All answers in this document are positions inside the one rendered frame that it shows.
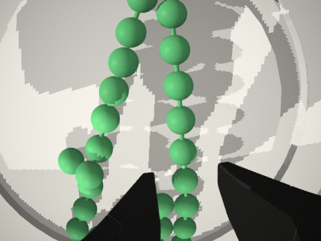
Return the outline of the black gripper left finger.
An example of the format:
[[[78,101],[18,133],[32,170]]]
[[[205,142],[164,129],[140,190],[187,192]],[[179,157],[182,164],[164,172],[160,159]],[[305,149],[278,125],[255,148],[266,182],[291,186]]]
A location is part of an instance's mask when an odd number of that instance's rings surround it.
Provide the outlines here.
[[[161,241],[154,173],[144,172],[112,211],[80,241]]]

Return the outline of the white round board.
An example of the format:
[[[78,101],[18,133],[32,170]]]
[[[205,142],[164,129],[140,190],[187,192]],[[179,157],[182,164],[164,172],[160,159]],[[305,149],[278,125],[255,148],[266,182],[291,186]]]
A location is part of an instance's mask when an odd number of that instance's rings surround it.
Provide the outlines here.
[[[179,134],[167,116],[177,107],[163,88],[175,67],[160,45],[171,29],[156,10],[139,18],[146,38],[139,67],[126,80],[117,129],[104,133],[112,155],[98,163],[96,227],[144,172],[156,193],[177,192],[169,147]],[[318,193],[321,188],[321,0],[179,0],[176,28],[190,45],[180,72],[193,79],[182,106],[195,113],[185,138],[196,145],[188,168],[198,177],[192,241],[239,241],[217,187],[219,163]],[[134,11],[128,0],[0,0],[0,241],[73,241],[66,225],[81,198],[76,176],[58,163],[62,150],[99,135],[91,123],[104,104],[99,86],[117,48],[116,27]]]

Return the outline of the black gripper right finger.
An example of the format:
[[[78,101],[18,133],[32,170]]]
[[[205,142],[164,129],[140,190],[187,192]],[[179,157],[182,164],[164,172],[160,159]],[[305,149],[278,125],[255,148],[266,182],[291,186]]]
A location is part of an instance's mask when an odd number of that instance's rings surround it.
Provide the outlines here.
[[[239,241],[321,241],[321,195],[234,163],[219,163],[217,187]]]

